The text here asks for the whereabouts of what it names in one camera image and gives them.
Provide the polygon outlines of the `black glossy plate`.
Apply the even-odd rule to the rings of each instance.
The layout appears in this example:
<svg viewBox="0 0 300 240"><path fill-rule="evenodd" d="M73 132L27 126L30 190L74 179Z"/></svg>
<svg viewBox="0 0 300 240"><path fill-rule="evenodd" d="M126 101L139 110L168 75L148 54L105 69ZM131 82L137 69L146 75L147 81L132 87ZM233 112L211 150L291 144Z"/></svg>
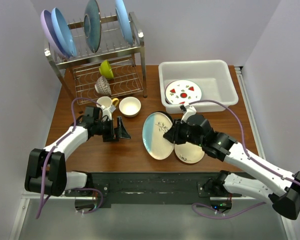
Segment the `black glossy plate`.
<svg viewBox="0 0 300 240"><path fill-rule="evenodd" d="M163 112L163 114L170 120L171 124L174 123L173 118L167 112Z"/></svg>

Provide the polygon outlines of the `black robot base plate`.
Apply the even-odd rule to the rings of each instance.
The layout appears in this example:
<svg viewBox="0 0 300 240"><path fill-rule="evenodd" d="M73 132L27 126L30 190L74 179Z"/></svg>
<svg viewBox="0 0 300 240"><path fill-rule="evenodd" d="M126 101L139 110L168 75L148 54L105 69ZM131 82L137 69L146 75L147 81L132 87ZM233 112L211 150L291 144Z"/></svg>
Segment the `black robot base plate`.
<svg viewBox="0 0 300 240"><path fill-rule="evenodd" d="M94 172L88 190L66 190L65 196L88 198L93 189L103 194L102 207L113 204L191 205L227 198L221 172Z"/></svg>

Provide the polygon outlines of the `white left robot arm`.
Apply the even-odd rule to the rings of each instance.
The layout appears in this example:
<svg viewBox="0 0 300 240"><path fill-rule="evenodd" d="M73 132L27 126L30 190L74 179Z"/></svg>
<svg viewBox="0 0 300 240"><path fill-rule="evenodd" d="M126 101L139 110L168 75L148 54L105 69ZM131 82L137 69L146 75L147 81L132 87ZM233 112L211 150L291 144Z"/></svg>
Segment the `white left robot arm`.
<svg viewBox="0 0 300 240"><path fill-rule="evenodd" d="M66 160L93 136L102 136L104 142L131 139L122 117L117 117L116 123L114 126L114 120L105 109L87 106L84 114L79 116L59 139L43 149L34 148L30 152L25 190L58 197L64 191L76 189L82 196L89 196L94 190L91 174L67 171Z"/></svg>

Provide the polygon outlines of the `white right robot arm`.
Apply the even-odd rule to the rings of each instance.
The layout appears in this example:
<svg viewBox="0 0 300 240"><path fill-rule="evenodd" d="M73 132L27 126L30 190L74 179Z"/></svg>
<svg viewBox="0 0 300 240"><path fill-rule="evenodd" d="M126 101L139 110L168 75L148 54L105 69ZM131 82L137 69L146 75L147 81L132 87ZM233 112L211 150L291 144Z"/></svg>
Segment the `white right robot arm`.
<svg viewBox="0 0 300 240"><path fill-rule="evenodd" d="M200 114L194 114L186 121L174 120L163 137L176 145L197 145L209 157L236 166L252 177L240 178L223 171L220 179L212 185L217 196L223 197L227 193L246 195L271 204L278 214L287 219L298 218L300 171L292 173L251 153L235 138L214 131L209 121Z"/></svg>

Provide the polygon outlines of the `watermelon pattern plate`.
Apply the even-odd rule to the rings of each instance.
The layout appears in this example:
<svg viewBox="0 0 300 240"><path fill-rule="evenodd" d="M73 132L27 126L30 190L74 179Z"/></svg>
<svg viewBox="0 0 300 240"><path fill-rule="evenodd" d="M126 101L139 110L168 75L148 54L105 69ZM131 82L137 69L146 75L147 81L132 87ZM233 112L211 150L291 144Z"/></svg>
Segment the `watermelon pattern plate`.
<svg viewBox="0 0 300 240"><path fill-rule="evenodd" d="M166 93L171 105L198 101L202 97L201 88L195 82L186 79L175 80L169 83Z"/></svg>

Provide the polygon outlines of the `light blue bottom plate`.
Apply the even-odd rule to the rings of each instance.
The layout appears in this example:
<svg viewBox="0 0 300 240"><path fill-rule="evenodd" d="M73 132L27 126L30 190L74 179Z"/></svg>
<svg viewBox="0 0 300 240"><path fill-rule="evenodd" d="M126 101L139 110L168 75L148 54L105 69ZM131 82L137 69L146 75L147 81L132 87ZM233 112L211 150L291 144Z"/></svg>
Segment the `light blue bottom plate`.
<svg viewBox="0 0 300 240"><path fill-rule="evenodd" d="M143 145L153 159L164 160L173 152L174 144L163 138L163 135L172 125L163 111L151 113L144 121L142 128Z"/></svg>

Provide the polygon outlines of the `white plastic bin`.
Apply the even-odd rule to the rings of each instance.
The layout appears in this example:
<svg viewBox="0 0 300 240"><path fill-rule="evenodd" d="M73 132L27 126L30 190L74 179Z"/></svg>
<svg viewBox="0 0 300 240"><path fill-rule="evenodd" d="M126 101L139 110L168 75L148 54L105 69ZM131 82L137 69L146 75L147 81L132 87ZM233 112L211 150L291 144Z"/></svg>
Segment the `white plastic bin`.
<svg viewBox="0 0 300 240"><path fill-rule="evenodd" d="M176 80L189 80L202 90L202 100L217 101L227 107L239 101L231 73L223 60L166 61L158 66L161 103L169 114L181 113L180 105L167 104L165 87Z"/></svg>

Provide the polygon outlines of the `cream plate with black patch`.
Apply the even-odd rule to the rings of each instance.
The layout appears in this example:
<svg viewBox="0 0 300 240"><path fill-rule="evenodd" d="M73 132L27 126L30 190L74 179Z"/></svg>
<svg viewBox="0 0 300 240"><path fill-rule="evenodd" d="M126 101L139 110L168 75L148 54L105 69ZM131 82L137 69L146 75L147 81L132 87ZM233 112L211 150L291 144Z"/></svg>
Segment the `cream plate with black patch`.
<svg viewBox="0 0 300 240"><path fill-rule="evenodd" d="M200 146L189 142L176 144L174 152L178 159L186 164L196 164L205 156L205 152Z"/></svg>

